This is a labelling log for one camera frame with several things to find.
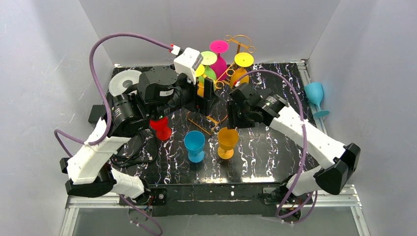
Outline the blue wine glass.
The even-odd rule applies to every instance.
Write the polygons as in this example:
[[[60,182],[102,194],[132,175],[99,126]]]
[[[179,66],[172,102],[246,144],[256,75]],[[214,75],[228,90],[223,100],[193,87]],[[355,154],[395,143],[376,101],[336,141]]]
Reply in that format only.
[[[190,131],[185,135],[184,145],[191,162],[199,163],[203,160],[205,142],[205,136],[200,131]]]

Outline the red wine glass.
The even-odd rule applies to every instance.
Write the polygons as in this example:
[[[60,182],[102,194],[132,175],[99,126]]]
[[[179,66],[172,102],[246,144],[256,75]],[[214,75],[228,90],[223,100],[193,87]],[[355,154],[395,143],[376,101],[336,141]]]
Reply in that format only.
[[[149,124],[151,128],[156,132],[156,137],[165,141],[168,140],[172,134],[171,128],[168,126],[168,118],[164,117],[159,120],[150,120]]]

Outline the teal wine glass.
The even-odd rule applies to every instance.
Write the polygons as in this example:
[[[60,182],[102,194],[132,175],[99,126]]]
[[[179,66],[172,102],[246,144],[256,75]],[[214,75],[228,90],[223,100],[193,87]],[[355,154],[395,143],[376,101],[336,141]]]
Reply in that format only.
[[[324,90],[321,83],[313,82],[304,87],[305,94],[308,100],[317,106],[317,112],[313,114],[315,118],[322,118],[327,116],[330,111],[321,109],[321,102],[324,97]]]

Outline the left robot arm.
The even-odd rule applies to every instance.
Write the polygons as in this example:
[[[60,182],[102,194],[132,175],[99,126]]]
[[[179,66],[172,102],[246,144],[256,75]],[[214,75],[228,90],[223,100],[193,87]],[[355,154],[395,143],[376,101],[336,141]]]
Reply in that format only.
[[[109,164],[109,159],[131,138],[149,129],[151,121],[186,108],[207,116],[219,101],[211,79],[205,79],[204,93],[198,94],[198,83],[170,66],[155,66],[142,72],[138,83],[114,96],[98,118],[87,143],[72,157],[63,158],[60,167],[69,179],[65,184],[70,196],[95,198],[109,192],[135,201],[151,193],[141,177],[122,173]]]

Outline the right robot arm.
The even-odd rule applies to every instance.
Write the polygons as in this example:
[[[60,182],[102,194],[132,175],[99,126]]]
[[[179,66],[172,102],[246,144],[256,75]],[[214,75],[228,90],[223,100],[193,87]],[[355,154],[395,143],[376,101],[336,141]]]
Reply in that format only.
[[[301,196],[316,190],[332,195],[340,194],[347,181],[357,169],[361,149],[355,143],[344,144],[326,135],[308,120],[301,120],[293,107],[269,89],[256,92],[244,83],[234,88],[227,101],[228,128],[251,128],[263,123],[306,148],[318,167],[292,175],[281,182],[276,195],[283,198]]]

